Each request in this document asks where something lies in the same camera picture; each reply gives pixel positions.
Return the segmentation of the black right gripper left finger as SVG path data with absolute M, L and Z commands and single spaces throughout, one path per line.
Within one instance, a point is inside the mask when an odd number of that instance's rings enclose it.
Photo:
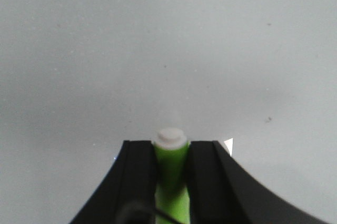
M 71 223 L 154 223 L 152 213 L 138 209 L 155 207 L 157 164 L 151 141 L 124 141 L 108 173 L 71 220 Z

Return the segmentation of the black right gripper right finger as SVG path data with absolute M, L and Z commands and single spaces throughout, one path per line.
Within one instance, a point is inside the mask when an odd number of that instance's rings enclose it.
M 323 223 L 245 171 L 217 141 L 190 143 L 186 184 L 191 223 Z

